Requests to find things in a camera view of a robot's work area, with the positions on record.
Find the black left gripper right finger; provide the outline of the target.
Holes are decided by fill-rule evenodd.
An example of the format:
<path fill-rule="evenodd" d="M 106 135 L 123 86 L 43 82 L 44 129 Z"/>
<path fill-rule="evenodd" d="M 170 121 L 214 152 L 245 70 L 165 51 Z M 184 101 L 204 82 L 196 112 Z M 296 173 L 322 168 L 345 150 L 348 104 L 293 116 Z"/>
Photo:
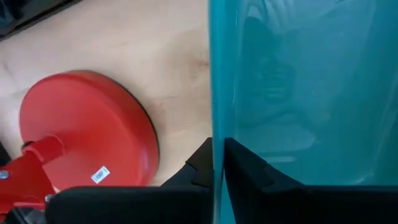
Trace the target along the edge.
<path fill-rule="evenodd" d="M 398 224 L 398 186 L 305 185 L 233 138 L 224 174 L 236 224 Z"/>

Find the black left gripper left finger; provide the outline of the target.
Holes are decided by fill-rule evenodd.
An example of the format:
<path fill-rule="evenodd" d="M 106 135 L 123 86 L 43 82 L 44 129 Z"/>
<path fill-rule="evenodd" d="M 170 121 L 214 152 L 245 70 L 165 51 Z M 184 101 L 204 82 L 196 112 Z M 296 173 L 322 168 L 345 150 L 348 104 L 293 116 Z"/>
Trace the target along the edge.
<path fill-rule="evenodd" d="M 47 205 L 47 224 L 212 224 L 212 139 L 159 187 L 74 187 Z"/>

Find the teal green plastic bin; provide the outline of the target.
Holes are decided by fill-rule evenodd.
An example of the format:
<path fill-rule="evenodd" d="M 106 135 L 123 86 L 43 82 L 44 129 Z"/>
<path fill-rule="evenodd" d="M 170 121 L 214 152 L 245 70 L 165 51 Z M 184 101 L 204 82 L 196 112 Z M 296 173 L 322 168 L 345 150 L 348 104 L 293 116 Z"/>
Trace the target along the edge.
<path fill-rule="evenodd" d="M 214 224 L 233 138 L 305 185 L 398 186 L 398 0 L 208 0 Z"/>

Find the black table edge strip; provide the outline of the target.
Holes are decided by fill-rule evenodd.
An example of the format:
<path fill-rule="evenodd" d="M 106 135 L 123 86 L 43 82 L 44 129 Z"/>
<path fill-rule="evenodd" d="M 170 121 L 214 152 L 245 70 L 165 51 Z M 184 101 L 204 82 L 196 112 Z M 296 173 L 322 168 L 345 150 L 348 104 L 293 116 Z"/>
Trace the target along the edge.
<path fill-rule="evenodd" d="M 0 41 L 82 0 L 0 0 Z"/>

